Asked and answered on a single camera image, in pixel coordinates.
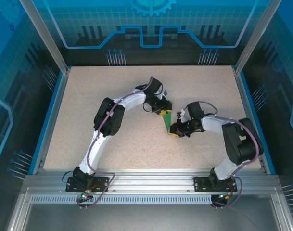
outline robotic arm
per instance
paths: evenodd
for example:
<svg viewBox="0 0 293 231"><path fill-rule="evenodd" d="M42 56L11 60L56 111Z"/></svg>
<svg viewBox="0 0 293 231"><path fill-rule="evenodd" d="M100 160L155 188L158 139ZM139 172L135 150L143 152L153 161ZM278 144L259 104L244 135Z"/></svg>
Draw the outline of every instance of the robotic arm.
<svg viewBox="0 0 293 231"><path fill-rule="evenodd" d="M263 153L263 145L250 119L236 121L211 113L205 114L200 102L190 103L182 109L178 113L177 122L170 127L170 133L178 137L190 137L194 132L204 131L222 135L228 155L210 171L208 181L213 190L218 190L221 185L225 187L225 180Z"/></svg>
<svg viewBox="0 0 293 231"><path fill-rule="evenodd" d="M164 115L172 111L172 104L166 99L162 83L151 77L149 84L137 86L130 94L117 99L105 98L94 118L94 133L88 151L73 178L80 190L90 189L93 185L94 172L98 161L110 138L122 124L124 113L135 106L149 104L151 112Z"/></svg>

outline blue edge trim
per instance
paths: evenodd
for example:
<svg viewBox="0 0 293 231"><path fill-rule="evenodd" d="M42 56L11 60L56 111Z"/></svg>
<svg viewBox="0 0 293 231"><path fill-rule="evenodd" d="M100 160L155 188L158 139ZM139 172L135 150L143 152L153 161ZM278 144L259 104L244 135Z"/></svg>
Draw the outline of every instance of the blue edge trim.
<svg viewBox="0 0 293 231"><path fill-rule="evenodd" d="M45 117L45 120L44 120L44 124L43 124L41 132L40 132L40 136L39 136L39 139L38 139L38 142L37 142L37 145L36 145L36 149L34 151L34 155L33 155L33 158L32 158L32 162L31 162L31 166L29 168L28 175L32 175L33 171L34 171L34 169L36 167L36 162L37 162L37 159L39 158L40 147L42 145L42 141L44 139L44 135L45 135L46 130L47 130L48 121L49 121L49 118L50 118L50 115L51 115L51 112L52 112L52 108L53 108L53 105L54 105L54 102L55 102L56 94L57 94L57 92L59 90L62 78L63 78L63 74L62 74L62 72L60 72L58 80L56 81L56 84L55 84L55 88L54 88L52 98L51 98L51 101L50 101L50 104L49 104L49 108L48 108L48 111L47 111L47 114L46 114L46 117Z"/></svg>
<svg viewBox="0 0 293 231"><path fill-rule="evenodd" d="M47 111L47 114L46 114L46 118L45 118L42 130L41 130L38 142L37 142L37 146L36 146L36 149L35 149L35 152L34 152L32 163L31 163L31 166L30 166L30 169L29 169L29 172L28 172L29 175L32 175L32 173L33 173L33 171L35 169L35 165L36 165L37 159L39 157L39 150L40 150L43 138L44 138L44 134L45 134L46 129L47 129L48 121L49 121L49 118L50 118L50 115L51 115L51 112L52 112L52 108L53 108L53 105L54 105L54 102L55 102L56 94L57 94L57 91L58 91L58 89L60 87L60 83L61 83L62 78L63 78L63 74L62 74L62 72L60 72L59 77L58 77L58 81L56 82L56 86L55 86L55 89L54 89L54 92L53 92L53 95L52 95L52 98L51 98L49 108L48 108L48 111ZM275 168L274 168L274 166L272 164L271 157L270 157L270 154L269 154L269 150L268 150L268 147L267 147L267 144L266 144L266 140L265 140L265 137L264 137L260 122L258 120L256 110L254 108L254 104L253 104L253 101L252 101L252 98L251 98L251 95L250 95L250 92L249 92L249 88L248 88L246 79L245 79L244 74L243 74L242 71L241 71L241 78L242 78L242 83L243 83L243 86L244 86L244 89L245 89L245 93L246 93L246 95L248 97L249 105L250 105L250 108L251 108L251 111L252 111L252 114L253 114L253 120L254 120L254 122L256 124L257 133L259 134L261 142L262 142L262 144L264 146L264 154L265 154L265 157L266 157L266 160L267 160L267 165L268 165L270 174L275 175L276 171L275 171Z"/></svg>
<svg viewBox="0 0 293 231"><path fill-rule="evenodd" d="M242 78L242 83L243 83L243 86L244 86L244 90L245 90L245 93L246 93L246 95L248 97L249 105L250 105L250 108L251 108L251 111L252 111L252 114L253 114L253 120L254 120L256 128L257 128L257 133L260 136L261 142L262 142L262 144L264 146L264 154L265 154L265 157L266 157L266 161L267 161L267 165L268 165L270 174L275 175L276 171L275 171L275 168L274 168L274 166L272 164L272 160L271 160L269 150L268 150L268 147L267 147L267 144L266 144L266 140L265 140L262 128L261 128L261 124L260 124L260 122L258 120L257 113L256 113L256 110L254 108L254 104L253 104L253 101L252 101L252 98L251 98L251 94L249 92L249 88L248 88L246 79L245 79L244 74L243 74L242 71L241 71L241 78Z"/></svg>

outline beige work surface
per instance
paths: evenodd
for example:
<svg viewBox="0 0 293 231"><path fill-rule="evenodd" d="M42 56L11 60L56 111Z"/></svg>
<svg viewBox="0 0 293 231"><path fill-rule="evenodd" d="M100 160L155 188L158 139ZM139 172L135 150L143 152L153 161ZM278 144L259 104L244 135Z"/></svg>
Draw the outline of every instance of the beige work surface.
<svg viewBox="0 0 293 231"><path fill-rule="evenodd" d="M176 112L193 101L215 105L219 116L241 119L244 108L230 66L120 66L72 67L44 164L46 170L74 169L93 136L93 120L106 97L115 99L160 80ZM208 113L209 106L202 105ZM162 116L142 106L126 112L119 132L110 139L98 169L212 168L225 157L223 137L213 132L190 138L167 134ZM247 166L260 168L260 163Z"/></svg>

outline gear graphic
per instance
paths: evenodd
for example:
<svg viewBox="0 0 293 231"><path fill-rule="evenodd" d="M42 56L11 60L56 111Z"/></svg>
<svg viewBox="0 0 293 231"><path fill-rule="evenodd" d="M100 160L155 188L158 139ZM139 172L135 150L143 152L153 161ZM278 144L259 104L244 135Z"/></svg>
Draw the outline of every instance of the gear graphic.
<svg viewBox="0 0 293 231"><path fill-rule="evenodd" d="M159 16L160 13L166 13L166 9L172 9L172 4L176 3L176 0L128 0L132 10L136 10L137 13L142 13L143 16L153 15Z"/></svg>
<svg viewBox="0 0 293 231"><path fill-rule="evenodd" d="M20 16L19 0L0 0L0 11L11 25L15 25Z"/></svg>

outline perforated metal strip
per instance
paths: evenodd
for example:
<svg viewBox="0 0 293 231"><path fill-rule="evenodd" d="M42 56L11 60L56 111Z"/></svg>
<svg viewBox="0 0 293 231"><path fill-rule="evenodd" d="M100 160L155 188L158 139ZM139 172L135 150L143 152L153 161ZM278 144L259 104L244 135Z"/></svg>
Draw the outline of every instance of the perforated metal strip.
<svg viewBox="0 0 293 231"><path fill-rule="evenodd" d="M33 195L32 204L76 204L78 195ZM98 195L89 202L83 204L92 204ZM188 204L211 204L210 195L104 195L98 204L109 205L188 205Z"/></svg>

